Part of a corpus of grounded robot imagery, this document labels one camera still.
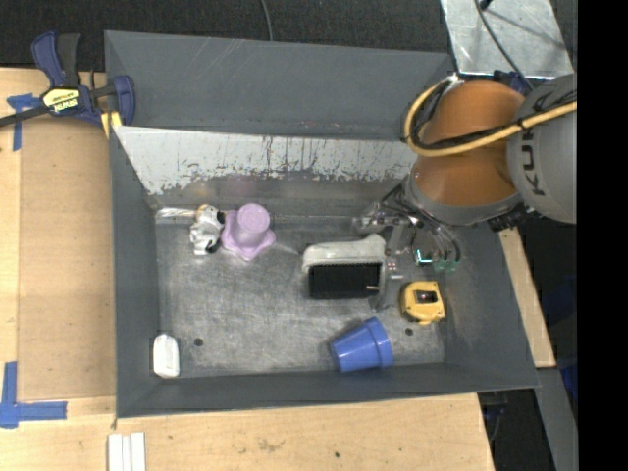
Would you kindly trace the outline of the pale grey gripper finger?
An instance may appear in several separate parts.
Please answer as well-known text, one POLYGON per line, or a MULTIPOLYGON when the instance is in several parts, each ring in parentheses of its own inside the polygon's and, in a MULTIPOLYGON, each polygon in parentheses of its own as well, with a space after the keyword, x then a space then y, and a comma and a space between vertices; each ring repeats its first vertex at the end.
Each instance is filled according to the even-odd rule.
POLYGON ((383 278, 379 285, 379 290, 375 296, 369 298, 369 305, 372 311, 384 311, 383 309, 383 296, 385 291, 386 279, 390 275, 399 274, 399 268, 396 260, 388 260, 384 264, 383 278))
POLYGON ((398 295, 404 284, 404 276, 401 274, 390 275, 386 279, 383 296, 383 309, 395 307, 398 304, 398 295))

